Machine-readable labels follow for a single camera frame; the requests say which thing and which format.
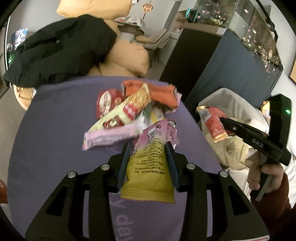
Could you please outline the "red foil wrapper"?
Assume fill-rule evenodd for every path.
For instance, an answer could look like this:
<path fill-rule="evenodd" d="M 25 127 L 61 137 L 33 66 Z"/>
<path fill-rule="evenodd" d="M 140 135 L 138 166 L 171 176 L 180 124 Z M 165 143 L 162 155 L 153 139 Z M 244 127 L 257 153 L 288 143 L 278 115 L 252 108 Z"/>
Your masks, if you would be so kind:
<path fill-rule="evenodd" d="M 234 135 L 234 132 L 224 128 L 220 118 L 226 118 L 226 115 L 219 108 L 198 106 L 196 112 L 203 120 L 214 143 L 223 141 Z"/>

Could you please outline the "pink yellow snack bag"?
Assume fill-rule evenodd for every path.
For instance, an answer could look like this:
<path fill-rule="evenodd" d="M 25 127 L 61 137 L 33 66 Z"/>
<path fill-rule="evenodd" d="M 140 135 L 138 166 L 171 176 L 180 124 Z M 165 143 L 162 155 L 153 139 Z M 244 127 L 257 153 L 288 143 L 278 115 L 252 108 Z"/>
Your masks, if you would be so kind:
<path fill-rule="evenodd" d="M 128 161 L 121 198 L 175 203 L 165 153 L 167 142 L 173 147 L 178 143 L 175 121 L 164 119 L 143 130 Z"/>

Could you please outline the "beige plastic trash bag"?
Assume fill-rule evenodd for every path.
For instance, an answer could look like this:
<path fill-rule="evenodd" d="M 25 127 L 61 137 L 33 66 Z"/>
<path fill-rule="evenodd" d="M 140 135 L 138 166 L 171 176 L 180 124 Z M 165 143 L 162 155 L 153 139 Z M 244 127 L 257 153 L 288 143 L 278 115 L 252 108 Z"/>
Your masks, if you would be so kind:
<path fill-rule="evenodd" d="M 232 136 L 214 143 L 212 136 L 203 121 L 201 121 L 201 129 L 224 170 L 227 168 L 243 170 L 252 166 L 252 161 L 249 159 L 251 154 L 249 150 L 252 147 L 243 142 L 242 138 Z"/>

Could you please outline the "yellow duck plush toy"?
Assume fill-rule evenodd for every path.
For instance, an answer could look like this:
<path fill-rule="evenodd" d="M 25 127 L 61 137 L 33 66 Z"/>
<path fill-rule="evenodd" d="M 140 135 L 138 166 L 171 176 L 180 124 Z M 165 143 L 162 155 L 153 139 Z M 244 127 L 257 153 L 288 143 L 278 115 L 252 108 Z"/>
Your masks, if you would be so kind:
<path fill-rule="evenodd" d="M 266 119 L 270 119 L 270 101 L 269 100 L 265 100 L 262 103 L 260 110 Z"/>

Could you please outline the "navy cloth covered cabinet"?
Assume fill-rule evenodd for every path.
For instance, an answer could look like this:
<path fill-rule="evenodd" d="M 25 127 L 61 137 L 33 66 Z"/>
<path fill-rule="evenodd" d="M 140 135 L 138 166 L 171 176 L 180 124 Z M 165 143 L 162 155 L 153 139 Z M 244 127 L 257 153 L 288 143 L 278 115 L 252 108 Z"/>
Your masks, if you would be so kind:
<path fill-rule="evenodd" d="M 219 36 L 183 29 L 160 81 L 177 88 L 187 109 L 223 87 L 258 108 L 271 96 L 282 71 L 281 64 L 264 62 L 231 30 Z"/>

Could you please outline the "purple table mat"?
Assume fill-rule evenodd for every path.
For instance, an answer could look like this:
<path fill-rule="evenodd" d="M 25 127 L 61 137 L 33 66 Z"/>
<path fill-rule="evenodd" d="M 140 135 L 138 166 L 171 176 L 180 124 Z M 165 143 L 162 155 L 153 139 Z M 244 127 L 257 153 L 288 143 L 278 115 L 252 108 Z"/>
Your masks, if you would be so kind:
<path fill-rule="evenodd" d="M 81 77 L 41 86 L 20 124 L 9 164 L 8 199 L 14 227 L 25 234 L 35 215 L 70 171 L 93 171 L 121 152 L 123 142 L 82 149 L 84 133 L 96 122 L 104 90 L 121 90 L 123 77 Z M 178 240 L 186 194 L 175 203 L 141 202 L 110 194 L 117 240 Z"/>

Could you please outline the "orange snack wrapper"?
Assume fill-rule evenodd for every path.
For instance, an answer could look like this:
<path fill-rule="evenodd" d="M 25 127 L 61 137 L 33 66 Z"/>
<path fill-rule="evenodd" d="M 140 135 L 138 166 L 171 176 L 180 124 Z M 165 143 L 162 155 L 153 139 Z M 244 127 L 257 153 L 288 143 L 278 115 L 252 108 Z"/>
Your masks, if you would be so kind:
<path fill-rule="evenodd" d="M 179 107 L 182 95 L 177 91 L 174 85 L 160 86 L 159 84 L 155 85 L 152 82 L 140 80 L 125 80 L 122 82 L 126 96 L 136 93 L 143 84 L 147 84 L 152 101 L 165 105 L 171 110 L 175 110 Z"/>

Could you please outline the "pink long snack wrapper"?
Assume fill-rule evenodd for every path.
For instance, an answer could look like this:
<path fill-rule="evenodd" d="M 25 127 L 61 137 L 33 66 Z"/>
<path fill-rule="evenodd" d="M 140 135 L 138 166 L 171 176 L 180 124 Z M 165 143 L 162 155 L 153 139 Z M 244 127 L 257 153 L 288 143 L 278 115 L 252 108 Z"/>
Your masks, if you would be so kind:
<path fill-rule="evenodd" d="M 148 127 L 145 123 L 133 122 L 125 126 L 102 129 L 84 134 L 82 150 L 97 146 L 109 146 L 119 141 L 138 137 Z"/>

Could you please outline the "glass aquarium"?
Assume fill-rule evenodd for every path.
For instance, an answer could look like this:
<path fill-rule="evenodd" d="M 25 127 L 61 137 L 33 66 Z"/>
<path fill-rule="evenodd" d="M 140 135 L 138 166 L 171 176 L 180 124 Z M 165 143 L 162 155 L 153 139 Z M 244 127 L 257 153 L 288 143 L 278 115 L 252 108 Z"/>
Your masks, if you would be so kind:
<path fill-rule="evenodd" d="M 264 66 L 281 66 L 275 24 L 260 1 L 197 1 L 197 22 L 229 29 L 242 44 L 259 54 Z"/>

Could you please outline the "grey dining chair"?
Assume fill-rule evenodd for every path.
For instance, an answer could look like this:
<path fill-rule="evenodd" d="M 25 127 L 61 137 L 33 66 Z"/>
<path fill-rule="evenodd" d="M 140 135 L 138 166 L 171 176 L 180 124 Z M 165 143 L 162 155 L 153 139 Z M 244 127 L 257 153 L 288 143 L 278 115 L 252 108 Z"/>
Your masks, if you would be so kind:
<path fill-rule="evenodd" d="M 158 48 L 159 44 L 165 39 L 170 37 L 170 32 L 167 29 L 158 29 L 154 31 L 149 37 L 136 36 L 135 43 L 142 45 L 149 54 L 149 67 L 152 67 L 152 59 Z"/>

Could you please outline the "red round snack packet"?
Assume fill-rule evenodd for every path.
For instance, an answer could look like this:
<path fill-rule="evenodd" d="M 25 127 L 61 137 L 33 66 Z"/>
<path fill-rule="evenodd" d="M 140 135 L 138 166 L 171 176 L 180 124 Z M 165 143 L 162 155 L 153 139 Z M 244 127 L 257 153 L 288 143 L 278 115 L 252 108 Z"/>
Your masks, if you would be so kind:
<path fill-rule="evenodd" d="M 99 93 L 96 101 L 96 118 L 99 120 L 125 100 L 117 89 L 108 89 Z"/>

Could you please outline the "dining table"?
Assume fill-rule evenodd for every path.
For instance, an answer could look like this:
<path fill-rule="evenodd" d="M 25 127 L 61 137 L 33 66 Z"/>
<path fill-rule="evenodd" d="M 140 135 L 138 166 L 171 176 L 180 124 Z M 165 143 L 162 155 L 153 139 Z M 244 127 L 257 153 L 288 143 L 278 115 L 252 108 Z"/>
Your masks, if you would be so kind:
<path fill-rule="evenodd" d="M 126 16 L 115 19 L 120 33 L 131 34 L 134 36 L 144 36 L 150 33 L 151 29 L 145 24 L 144 20 Z"/>

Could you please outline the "red chinese knot ornament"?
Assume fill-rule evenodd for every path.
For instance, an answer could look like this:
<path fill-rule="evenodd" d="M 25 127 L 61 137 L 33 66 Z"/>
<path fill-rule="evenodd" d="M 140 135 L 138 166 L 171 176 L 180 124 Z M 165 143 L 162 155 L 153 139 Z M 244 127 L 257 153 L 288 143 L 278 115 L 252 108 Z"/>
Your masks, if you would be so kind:
<path fill-rule="evenodd" d="M 144 20 L 145 16 L 147 13 L 151 12 L 153 10 L 153 5 L 152 5 L 152 1 L 149 1 L 149 3 L 146 3 L 142 6 L 142 10 L 144 12 L 144 15 L 142 17 L 142 19 Z"/>

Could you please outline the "black jacket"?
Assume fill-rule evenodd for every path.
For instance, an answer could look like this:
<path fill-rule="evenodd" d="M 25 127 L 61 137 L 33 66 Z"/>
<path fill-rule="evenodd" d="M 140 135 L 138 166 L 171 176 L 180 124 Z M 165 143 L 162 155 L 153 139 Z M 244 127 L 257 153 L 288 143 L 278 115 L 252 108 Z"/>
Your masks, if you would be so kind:
<path fill-rule="evenodd" d="M 20 44 L 4 80 L 35 89 L 85 76 L 103 63 L 117 34 L 91 15 L 63 19 L 41 28 Z"/>

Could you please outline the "colourful box by shelf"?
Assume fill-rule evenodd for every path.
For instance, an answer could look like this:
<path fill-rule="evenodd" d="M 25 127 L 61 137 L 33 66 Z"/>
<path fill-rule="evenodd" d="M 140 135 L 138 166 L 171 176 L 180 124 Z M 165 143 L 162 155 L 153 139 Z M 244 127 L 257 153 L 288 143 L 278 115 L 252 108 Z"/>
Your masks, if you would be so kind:
<path fill-rule="evenodd" d="M 28 28 L 19 29 L 12 34 L 11 45 L 12 45 L 13 51 L 15 51 L 17 47 L 26 40 L 27 34 L 28 34 Z"/>

